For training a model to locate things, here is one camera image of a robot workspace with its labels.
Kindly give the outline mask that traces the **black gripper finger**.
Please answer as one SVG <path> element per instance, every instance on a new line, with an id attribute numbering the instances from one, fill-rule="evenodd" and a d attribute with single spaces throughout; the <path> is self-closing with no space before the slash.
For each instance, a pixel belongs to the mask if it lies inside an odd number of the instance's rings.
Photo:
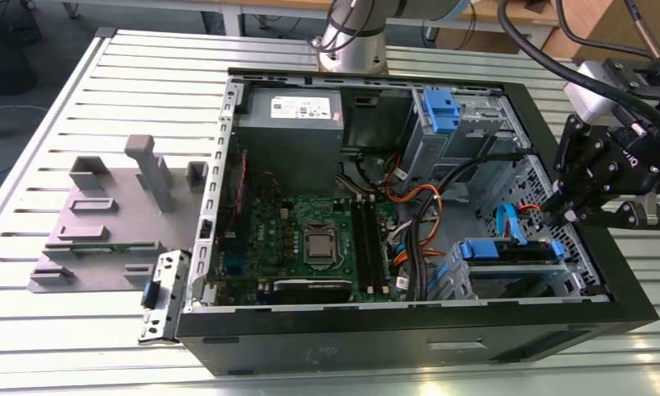
<path id="1" fill-rule="evenodd" d="M 563 217 L 603 228 L 660 229 L 656 182 L 623 163 L 575 165 L 562 174 Z"/>
<path id="2" fill-rule="evenodd" d="M 592 167 L 606 151 L 600 127 L 570 115 L 556 149 L 558 176 L 552 195 L 543 203 L 547 223 L 575 222 L 599 190 Z"/>

